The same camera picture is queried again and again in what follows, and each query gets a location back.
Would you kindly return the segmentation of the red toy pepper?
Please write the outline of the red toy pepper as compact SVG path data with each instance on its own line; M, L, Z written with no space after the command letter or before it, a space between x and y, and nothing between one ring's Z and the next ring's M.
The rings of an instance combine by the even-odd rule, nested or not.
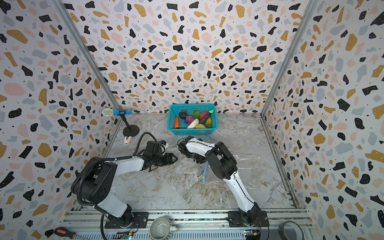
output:
M203 112L200 114L200 120L203 120L207 116L208 112Z

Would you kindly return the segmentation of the teal plastic basket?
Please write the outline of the teal plastic basket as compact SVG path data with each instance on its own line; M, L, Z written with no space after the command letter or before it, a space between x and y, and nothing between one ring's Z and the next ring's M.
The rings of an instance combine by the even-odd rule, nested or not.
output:
M176 136L210 135L219 128L216 106L213 104L172 105L167 128Z

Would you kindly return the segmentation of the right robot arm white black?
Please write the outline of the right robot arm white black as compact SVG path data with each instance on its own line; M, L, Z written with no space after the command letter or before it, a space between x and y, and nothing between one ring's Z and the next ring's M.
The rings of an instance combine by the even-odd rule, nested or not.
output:
M234 195L243 223L254 226L267 221L268 217L245 188L237 167L237 161L226 145L206 143L193 136L178 142L179 151L198 164L207 162L216 177L223 180Z

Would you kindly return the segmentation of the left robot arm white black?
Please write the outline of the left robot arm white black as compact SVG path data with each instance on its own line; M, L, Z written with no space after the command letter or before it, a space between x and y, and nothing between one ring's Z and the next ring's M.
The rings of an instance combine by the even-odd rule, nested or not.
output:
M71 191L80 205L93 207L118 226L128 227L134 222L134 215L132 208L111 192L115 177L174 164L178 158L167 153L166 148L165 141L149 141L144 150L132 156L93 157L78 174Z

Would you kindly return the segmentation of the clear zip top bag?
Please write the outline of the clear zip top bag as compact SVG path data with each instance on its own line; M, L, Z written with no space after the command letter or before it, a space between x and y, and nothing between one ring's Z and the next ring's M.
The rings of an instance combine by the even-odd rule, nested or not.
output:
M236 200L235 208L248 212L255 208L283 208L285 199L279 195L275 198L273 190L279 187L277 166L265 152L240 154L240 162L229 149L222 146L222 151L214 144L198 144L187 147L186 157L196 163L208 162L211 170L227 186L224 193L215 196L222 200L227 193Z

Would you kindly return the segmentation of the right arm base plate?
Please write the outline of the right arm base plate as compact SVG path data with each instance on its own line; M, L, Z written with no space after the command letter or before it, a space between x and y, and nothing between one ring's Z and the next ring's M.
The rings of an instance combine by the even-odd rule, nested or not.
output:
M230 228L259 228L269 227L269 219L266 211L261 211L255 219L242 211L229 211L226 218Z

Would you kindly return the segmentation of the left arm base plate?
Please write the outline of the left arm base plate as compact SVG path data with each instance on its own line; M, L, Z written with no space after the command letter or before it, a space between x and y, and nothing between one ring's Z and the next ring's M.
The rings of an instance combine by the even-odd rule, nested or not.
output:
M120 218L108 215L104 227L119 230L145 229L148 219L149 212L128 212Z

